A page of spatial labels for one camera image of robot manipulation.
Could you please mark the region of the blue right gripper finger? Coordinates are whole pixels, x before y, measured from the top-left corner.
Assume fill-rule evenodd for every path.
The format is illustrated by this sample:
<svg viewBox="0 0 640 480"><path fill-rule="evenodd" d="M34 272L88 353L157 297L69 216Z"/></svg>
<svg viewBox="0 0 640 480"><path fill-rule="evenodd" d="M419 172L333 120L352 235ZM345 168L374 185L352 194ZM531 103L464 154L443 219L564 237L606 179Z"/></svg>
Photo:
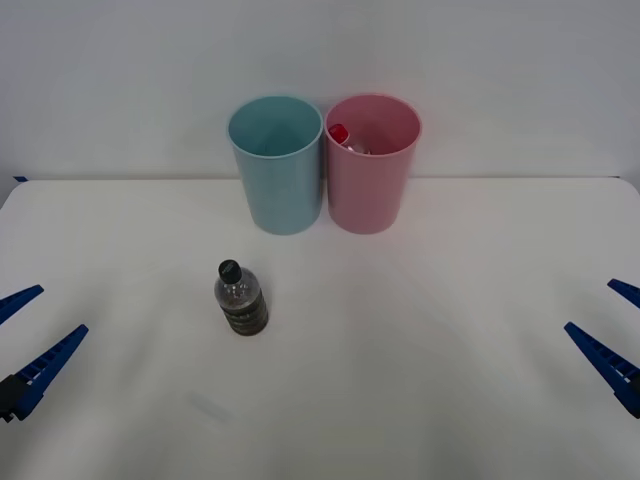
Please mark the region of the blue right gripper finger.
<svg viewBox="0 0 640 480"><path fill-rule="evenodd" d="M572 322L564 330L634 417L639 417L639 367L602 344Z"/></svg>
<svg viewBox="0 0 640 480"><path fill-rule="evenodd" d="M625 298L634 306L640 306L640 288L620 281L618 279L611 279L607 286Z"/></svg>

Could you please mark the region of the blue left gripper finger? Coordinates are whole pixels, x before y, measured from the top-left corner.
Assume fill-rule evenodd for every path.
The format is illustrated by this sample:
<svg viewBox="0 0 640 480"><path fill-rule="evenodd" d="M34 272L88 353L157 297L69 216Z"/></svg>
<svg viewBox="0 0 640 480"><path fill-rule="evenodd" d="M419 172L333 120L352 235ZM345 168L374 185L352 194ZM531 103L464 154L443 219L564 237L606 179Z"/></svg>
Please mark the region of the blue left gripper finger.
<svg viewBox="0 0 640 480"><path fill-rule="evenodd" d="M36 408L45 391L88 333L79 325L49 350L1 381L1 419L23 421Z"/></svg>
<svg viewBox="0 0 640 480"><path fill-rule="evenodd" d="M6 322L20 309L37 296L42 294L44 289L41 285L34 285L0 300L0 324Z"/></svg>

